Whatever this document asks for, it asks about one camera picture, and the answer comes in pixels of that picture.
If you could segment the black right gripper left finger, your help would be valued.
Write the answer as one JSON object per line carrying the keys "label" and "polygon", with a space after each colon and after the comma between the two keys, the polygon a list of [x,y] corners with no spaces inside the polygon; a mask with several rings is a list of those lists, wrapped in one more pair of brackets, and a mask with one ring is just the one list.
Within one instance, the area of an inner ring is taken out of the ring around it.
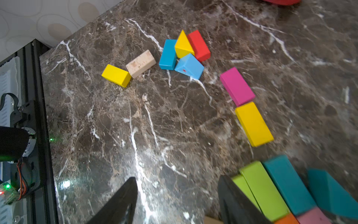
{"label": "black right gripper left finger", "polygon": [[137,198],[136,178],[130,177],[88,223],[131,224],[135,215]]}

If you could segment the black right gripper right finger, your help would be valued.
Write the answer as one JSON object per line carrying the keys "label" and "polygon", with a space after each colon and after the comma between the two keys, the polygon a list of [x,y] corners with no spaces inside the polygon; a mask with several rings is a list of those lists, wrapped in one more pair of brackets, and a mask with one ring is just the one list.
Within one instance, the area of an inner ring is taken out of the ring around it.
{"label": "black right gripper right finger", "polygon": [[221,175],[219,178],[218,196],[223,223],[271,223],[227,175]]}

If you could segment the lime green block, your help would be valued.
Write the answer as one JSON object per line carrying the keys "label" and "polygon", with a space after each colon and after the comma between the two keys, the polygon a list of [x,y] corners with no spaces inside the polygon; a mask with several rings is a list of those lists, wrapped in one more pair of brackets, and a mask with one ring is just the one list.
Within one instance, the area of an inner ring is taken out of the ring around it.
{"label": "lime green block", "polygon": [[232,177],[232,181],[237,185],[237,187],[245,194],[245,196],[255,205],[255,207],[261,211],[247,181],[242,175],[237,175]]}
{"label": "lime green block", "polygon": [[245,178],[262,213],[269,221],[278,221],[291,212],[260,161],[241,168],[240,174]]}

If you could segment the orange-red rectangular block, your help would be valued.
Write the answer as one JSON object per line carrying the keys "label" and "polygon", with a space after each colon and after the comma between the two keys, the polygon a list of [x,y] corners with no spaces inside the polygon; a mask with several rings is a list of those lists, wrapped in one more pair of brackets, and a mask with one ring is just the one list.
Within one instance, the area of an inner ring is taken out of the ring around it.
{"label": "orange-red rectangular block", "polygon": [[282,219],[276,221],[274,224],[299,224],[299,222],[296,217],[290,213]]}

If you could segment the pink rectangular block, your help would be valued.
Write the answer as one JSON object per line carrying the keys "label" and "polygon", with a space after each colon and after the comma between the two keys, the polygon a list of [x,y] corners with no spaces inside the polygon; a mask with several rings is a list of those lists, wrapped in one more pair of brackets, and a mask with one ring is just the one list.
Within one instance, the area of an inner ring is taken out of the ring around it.
{"label": "pink rectangular block", "polygon": [[318,207],[298,216],[297,221],[300,224],[332,224],[330,219]]}

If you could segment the teal triangular block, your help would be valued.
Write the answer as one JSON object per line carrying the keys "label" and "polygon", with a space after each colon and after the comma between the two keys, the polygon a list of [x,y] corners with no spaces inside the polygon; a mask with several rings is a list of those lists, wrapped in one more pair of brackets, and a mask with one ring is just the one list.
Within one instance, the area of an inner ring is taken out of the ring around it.
{"label": "teal triangular block", "polygon": [[309,169],[307,177],[309,190],[320,209],[358,219],[358,202],[328,172]]}

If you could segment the magenta rectangular block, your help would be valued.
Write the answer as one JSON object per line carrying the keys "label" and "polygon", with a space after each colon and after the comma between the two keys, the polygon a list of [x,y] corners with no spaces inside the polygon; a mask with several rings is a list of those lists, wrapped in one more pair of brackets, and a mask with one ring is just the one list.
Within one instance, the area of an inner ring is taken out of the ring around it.
{"label": "magenta rectangular block", "polygon": [[222,73],[220,80],[237,107],[255,98],[255,94],[235,67]]}

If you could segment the natural wood triangular block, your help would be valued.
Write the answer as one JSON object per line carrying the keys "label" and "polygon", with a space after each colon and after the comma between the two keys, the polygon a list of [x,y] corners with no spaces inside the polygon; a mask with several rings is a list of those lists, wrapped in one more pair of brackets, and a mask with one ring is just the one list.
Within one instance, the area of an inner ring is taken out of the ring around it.
{"label": "natural wood triangular block", "polygon": [[224,224],[222,221],[214,219],[212,217],[205,216],[203,220],[204,224]]}

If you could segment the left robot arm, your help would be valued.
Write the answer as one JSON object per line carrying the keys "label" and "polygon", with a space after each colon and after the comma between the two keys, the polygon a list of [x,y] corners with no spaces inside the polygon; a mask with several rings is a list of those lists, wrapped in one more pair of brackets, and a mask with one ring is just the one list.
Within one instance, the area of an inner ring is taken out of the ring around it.
{"label": "left robot arm", "polygon": [[32,128],[1,127],[1,161],[17,161],[29,157],[36,145]]}

